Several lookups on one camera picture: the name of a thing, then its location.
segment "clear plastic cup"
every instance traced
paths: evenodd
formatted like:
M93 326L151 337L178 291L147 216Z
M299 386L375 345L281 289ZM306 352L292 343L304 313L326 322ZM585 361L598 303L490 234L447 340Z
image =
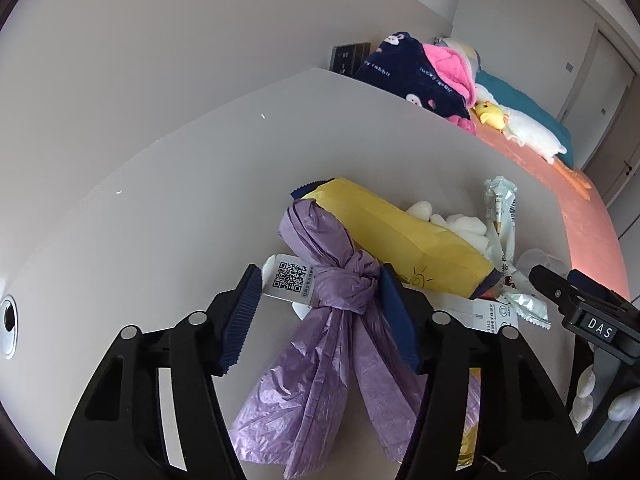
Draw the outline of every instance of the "clear plastic cup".
M533 269L533 267L535 267L536 265L542 265L565 279L568 276L569 271L571 270L567 268L562 260L559 260L554 256L549 256L540 249L529 249L528 251L525 251L518 259L518 262L516 263L516 269L518 269L525 276L529 277L531 269Z

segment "yellow paper bag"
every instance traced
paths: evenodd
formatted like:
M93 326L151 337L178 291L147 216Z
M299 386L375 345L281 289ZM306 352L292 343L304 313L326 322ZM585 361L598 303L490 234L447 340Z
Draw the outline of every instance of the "yellow paper bag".
M369 254L390 263L400 278L469 298L494 270L457 234L408 215L345 178L335 178L305 195L331 212Z

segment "white desk surface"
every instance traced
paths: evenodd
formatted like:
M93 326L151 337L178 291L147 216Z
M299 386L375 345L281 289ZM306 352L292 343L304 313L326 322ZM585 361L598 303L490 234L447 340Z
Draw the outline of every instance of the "white desk surface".
M320 69L245 95L115 171L32 255L7 290L20 333L14 358L0 361L0 399L53 468L79 396L118 331L171 327L233 287L248 263L287 251L276 229L291 190L344 176L401 208L429 200L444 216L480 216L482 183L498 174L519 187L517 253L537 247L569 264L553 193L440 117ZM573 339L551 314L549 332L520 327L564 392ZM240 362L216 380L229 423L297 322L287 304L262 300ZM386 479L397 469L352 384L330 464L309 478ZM162 392L164 400L166 384ZM166 439L179 463L177 435ZM250 479L282 477L279 466L243 466Z

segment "white cotton ball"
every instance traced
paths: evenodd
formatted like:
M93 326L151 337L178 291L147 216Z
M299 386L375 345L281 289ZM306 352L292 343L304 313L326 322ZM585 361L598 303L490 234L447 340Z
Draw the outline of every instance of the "white cotton ball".
M578 379L578 388L575 394L581 398L591 395L595 385L596 374L593 373L593 365L591 365L580 374L580 378Z
M449 229L449 224L447 224L445 222L445 219L440 215L431 215L430 220L432 224L436 224L440 227L446 227L447 229Z
M486 224L481 219L471 216L463 216L453 222L453 231L466 231L475 235L484 236L486 234Z
M573 412L569 413L569 420L571 420L571 423L574 425L575 433L580 433L582 430L582 423L574 419Z
M609 406L609 418L616 422L631 420L640 409L640 388L617 396Z
M572 417L576 422L584 422L593 412L593 397L575 397L574 408L571 410Z
M426 200L420 200L420 202L416 202L407 209L406 212L414 218L419 218L420 220L428 222L433 213L433 207L431 207L431 204Z
M466 243L471 245L480 254L484 254L487 246L489 245L489 238L485 236L480 236L474 233L470 233L468 231L454 231L454 232L460 238L462 238Z
M456 223L456 220L458 220L459 218L462 218L463 216L464 216L463 214L447 216L447 224L449 225L449 228L453 228L453 224Z

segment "teal pillow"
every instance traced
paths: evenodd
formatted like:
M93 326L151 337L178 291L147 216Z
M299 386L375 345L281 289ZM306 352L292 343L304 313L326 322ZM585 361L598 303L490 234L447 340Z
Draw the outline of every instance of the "teal pillow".
M558 153L556 156L569 168L574 167L574 149L571 145L571 133L569 133L569 130L566 129L564 124L559 123L553 116L546 113L531 97L516 90L506 81L484 70L479 70L478 74L476 74L476 83L481 84L491 92L495 100L501 105L527 114L532 119L537 120L547 130L550 130L566 148L565 154Z

